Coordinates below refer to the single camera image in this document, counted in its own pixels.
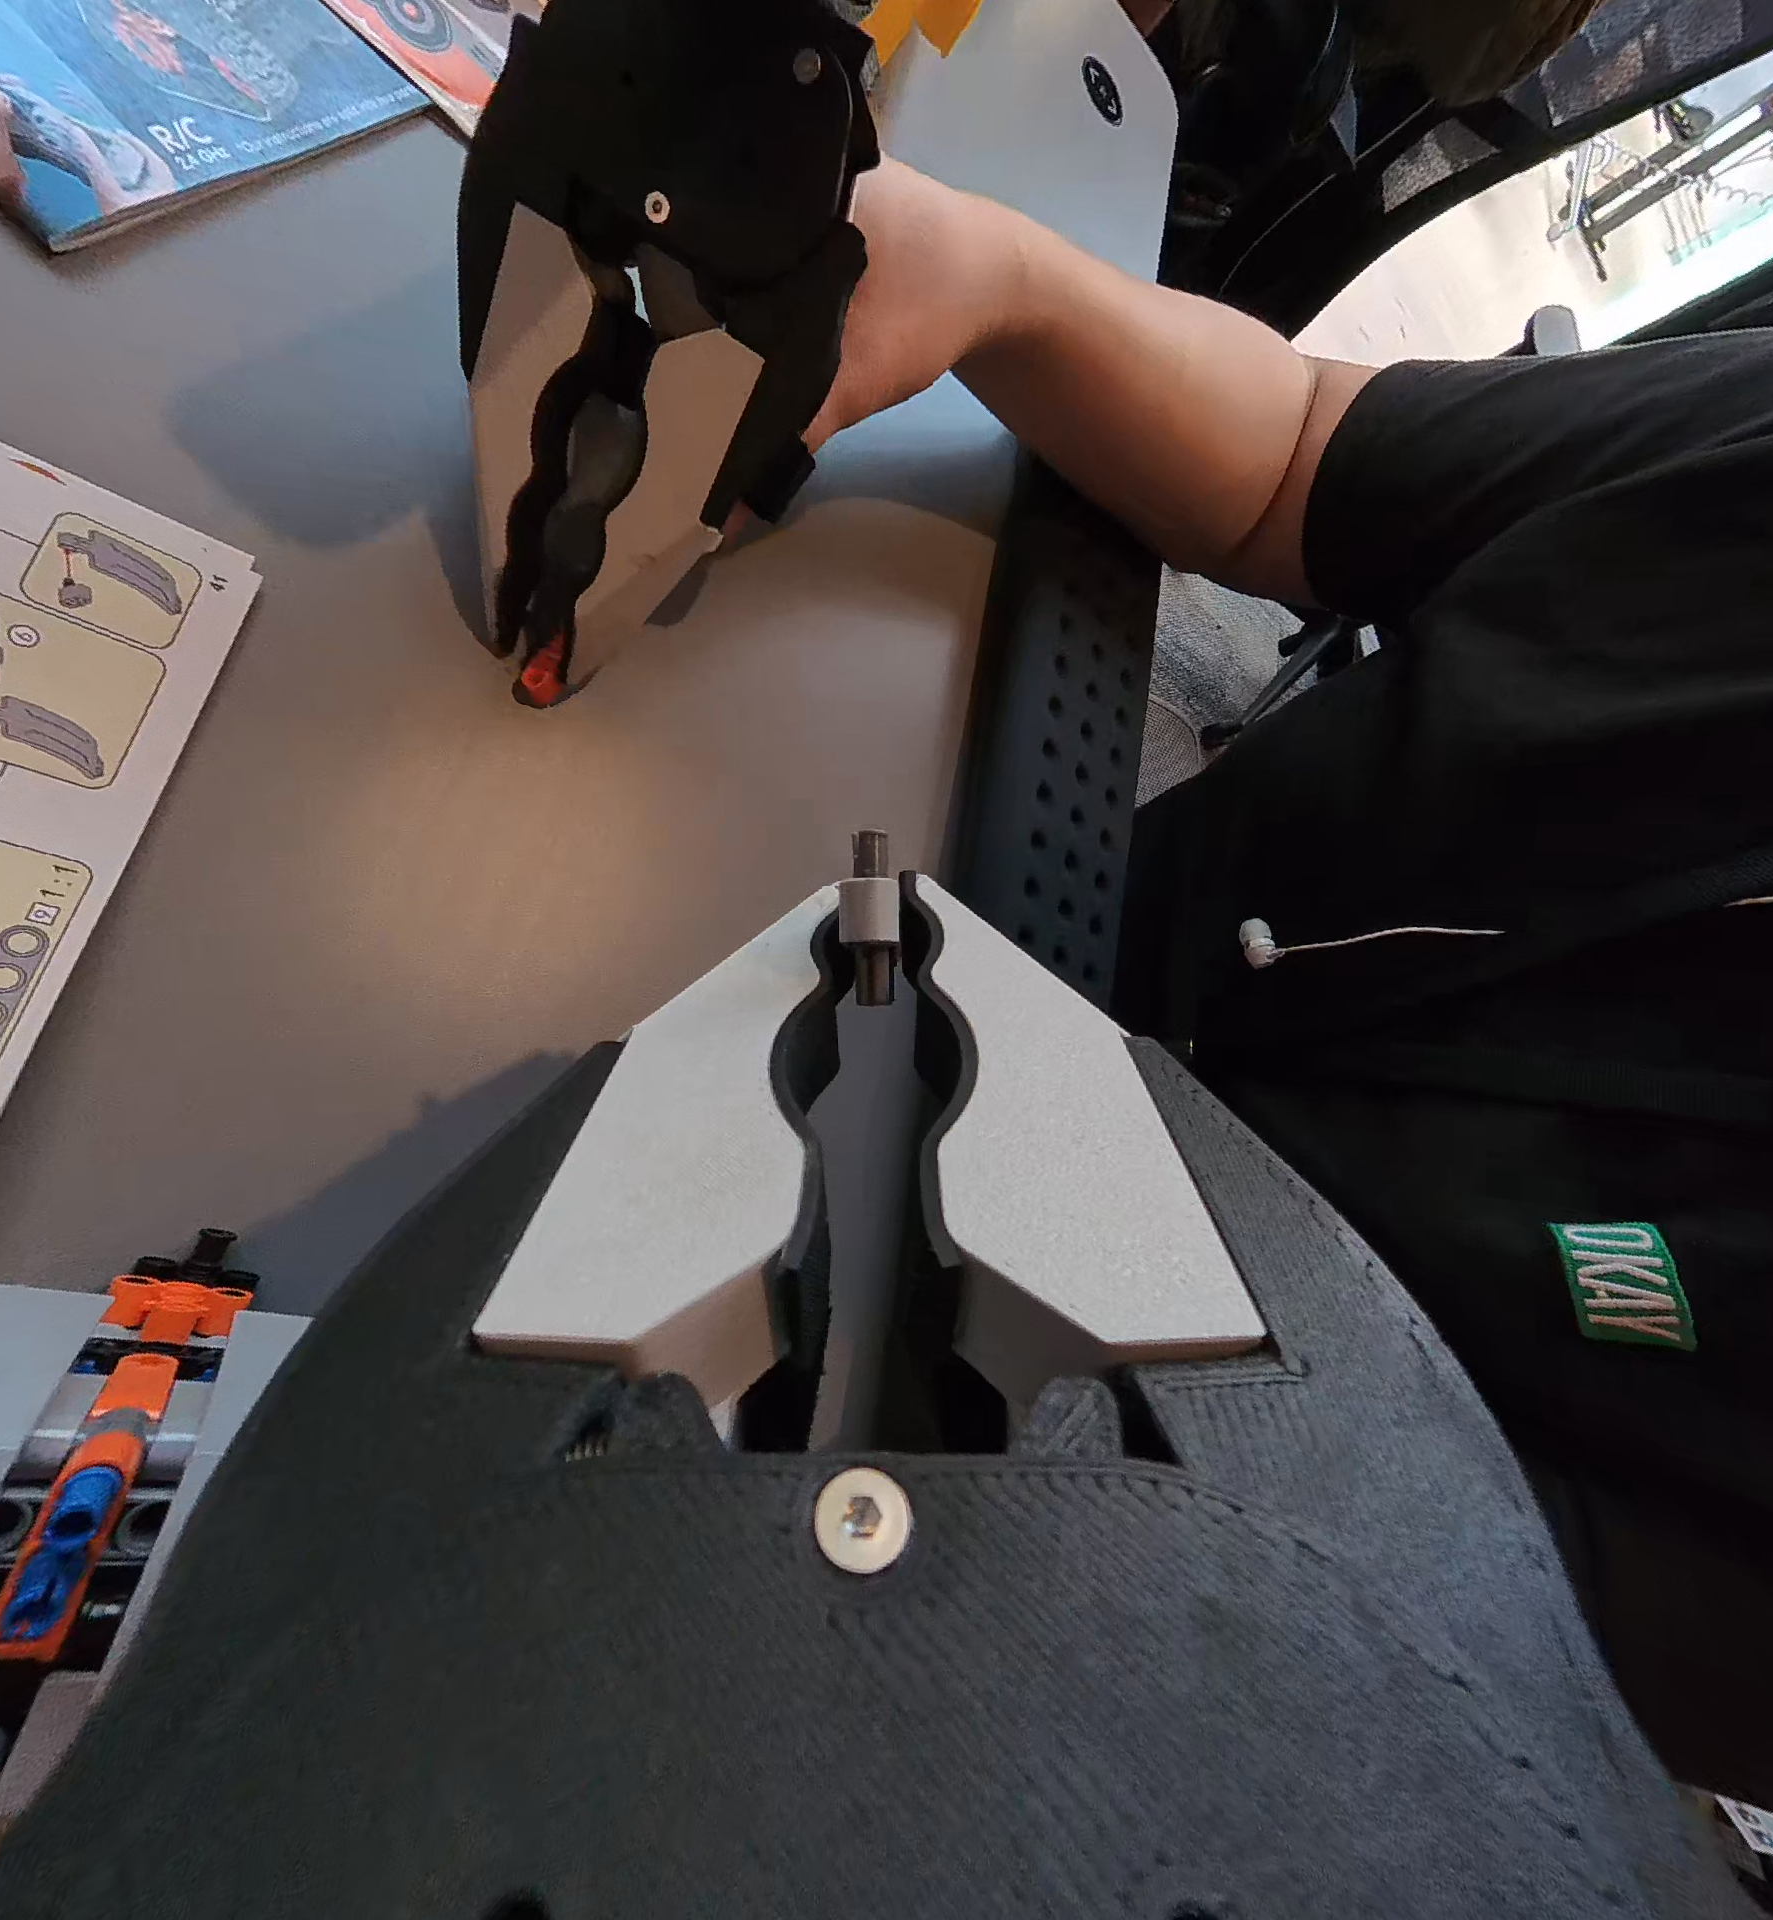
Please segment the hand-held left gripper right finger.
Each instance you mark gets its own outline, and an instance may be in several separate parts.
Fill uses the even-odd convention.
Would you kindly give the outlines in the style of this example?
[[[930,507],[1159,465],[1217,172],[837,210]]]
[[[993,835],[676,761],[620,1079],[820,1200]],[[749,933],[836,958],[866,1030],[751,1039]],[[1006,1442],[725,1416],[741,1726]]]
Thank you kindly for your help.
[[[925,1226],[962,1278],[956,1352],[1025,1408],[1052,1379],[1263,1348],[1123,1030],[931,876],[902,886],[961,1057],[922,1153]]]

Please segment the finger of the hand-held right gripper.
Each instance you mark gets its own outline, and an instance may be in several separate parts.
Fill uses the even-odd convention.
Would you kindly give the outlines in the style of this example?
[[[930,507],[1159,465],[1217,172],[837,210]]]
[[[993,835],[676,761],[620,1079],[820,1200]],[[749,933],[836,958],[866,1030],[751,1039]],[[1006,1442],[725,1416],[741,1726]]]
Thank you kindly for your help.
[[[642,399],[588,399],[543,521],[543,639],[593,674],[721,544],[706,499],[764,360],[724,329],[662,342]]]
[[[529,204],[468,203],[462,345],[487,639],[615,660],[638,634],[638,306]]]

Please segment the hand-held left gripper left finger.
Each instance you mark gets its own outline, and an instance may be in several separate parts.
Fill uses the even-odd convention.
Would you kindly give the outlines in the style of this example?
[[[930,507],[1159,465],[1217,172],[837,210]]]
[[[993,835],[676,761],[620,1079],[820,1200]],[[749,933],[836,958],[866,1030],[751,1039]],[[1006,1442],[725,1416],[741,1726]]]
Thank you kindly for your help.
[[[807,895],[634,1026],[474,1322],[484,1352],[681,1375],[710,1410],[778,1360],[768,1275],[807,1146],[772,1058],[834,905]]]

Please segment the grey bushing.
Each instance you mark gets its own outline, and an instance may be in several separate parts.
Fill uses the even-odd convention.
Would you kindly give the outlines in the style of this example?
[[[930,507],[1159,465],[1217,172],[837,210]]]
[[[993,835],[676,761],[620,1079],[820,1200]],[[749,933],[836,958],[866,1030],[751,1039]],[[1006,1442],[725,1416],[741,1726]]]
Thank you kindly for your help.
[[[852,834],[852,876],[837,883],[837,939],[855,975],[855,1005],[895,1004],[902,964],[902,897],[891,835],[880,827]]]

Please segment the grey desk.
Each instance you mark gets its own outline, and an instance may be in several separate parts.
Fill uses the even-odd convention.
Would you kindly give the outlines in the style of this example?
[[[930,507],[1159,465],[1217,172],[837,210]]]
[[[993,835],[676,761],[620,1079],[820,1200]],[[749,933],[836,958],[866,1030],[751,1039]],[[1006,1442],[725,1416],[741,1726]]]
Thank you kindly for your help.
[[[48,258],[0,441],[256,557],[249,619],[0,1118],[0,1283],[204,1226],[315,1312],[591,1044],[829,880],[949,858],[1013,440],[844,433],[569,705],[482,647],[462,148],[421,116]]]

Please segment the person's right hand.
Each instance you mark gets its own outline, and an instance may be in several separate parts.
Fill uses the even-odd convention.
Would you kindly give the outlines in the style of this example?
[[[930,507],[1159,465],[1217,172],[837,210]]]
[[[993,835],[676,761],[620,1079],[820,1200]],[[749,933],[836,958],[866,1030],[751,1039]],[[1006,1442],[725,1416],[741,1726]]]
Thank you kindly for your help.
[[[1007,209],[893,158],[860,177],[852,219],[866,263],[809,454],[967,360],[1000,319],[1012,268]]]

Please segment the sticker sheet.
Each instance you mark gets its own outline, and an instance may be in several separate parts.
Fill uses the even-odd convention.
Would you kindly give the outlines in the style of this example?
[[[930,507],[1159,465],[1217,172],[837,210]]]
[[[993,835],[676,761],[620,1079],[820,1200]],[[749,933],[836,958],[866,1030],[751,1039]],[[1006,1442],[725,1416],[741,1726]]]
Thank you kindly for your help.
[[[543,3],[327,3],[392,61],[466,142],[505,71],[514,23]]]

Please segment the yellow plastic bin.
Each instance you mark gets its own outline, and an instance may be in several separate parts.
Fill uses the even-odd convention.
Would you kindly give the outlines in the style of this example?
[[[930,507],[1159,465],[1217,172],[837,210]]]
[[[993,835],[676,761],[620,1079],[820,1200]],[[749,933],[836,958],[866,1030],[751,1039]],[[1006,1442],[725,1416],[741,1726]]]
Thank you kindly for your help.
[[[872,38],[878,63],[888,66],[915,33],[942,58],[949,58],[967,35],[982,3],[877,3],[860,23]]]

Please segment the black perforated panel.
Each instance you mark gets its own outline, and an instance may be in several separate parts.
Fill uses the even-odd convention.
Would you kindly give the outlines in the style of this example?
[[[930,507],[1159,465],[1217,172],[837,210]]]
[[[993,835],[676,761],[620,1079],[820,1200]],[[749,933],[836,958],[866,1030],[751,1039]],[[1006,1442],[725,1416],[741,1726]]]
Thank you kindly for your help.
[[[996,550],[954,892],[1108,1010],[1163,566],[1030,454]]]

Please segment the blue manual booklet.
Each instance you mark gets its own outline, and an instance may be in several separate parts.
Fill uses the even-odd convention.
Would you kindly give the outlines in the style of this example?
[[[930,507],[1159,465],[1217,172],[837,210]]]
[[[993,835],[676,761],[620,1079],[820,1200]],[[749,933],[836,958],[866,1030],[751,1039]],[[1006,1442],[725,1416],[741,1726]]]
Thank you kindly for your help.
[[[416,116],[315,3],[0,3],[0,209],[52,253]]]

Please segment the grey orange brick robot model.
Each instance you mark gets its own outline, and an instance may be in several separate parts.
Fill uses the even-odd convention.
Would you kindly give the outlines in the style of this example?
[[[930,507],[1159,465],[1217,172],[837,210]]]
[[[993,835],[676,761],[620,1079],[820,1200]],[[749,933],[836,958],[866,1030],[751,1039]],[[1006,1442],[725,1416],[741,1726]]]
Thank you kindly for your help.
[[[100,1293],[0,1283],[0,1838],[138,1637],[195,1504],[307,1319],[236,1236]]]

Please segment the open instruction booklet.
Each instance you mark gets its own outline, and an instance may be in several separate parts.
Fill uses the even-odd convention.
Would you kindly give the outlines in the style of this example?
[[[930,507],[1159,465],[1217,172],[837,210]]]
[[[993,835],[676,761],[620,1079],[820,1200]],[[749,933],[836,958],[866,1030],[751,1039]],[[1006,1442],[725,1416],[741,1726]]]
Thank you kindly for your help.
[[[0,1115],[258,588],[249,554],[0,443]]]

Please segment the black mesh office chair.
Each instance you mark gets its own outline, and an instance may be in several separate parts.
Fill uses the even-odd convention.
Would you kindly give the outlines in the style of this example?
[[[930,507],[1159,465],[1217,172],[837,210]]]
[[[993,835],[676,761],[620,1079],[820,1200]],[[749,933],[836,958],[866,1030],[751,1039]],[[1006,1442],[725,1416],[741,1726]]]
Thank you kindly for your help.
[[[1159,281],[1296,334],[1395,243],[1773,52],[1773,3],[1175,5]]]

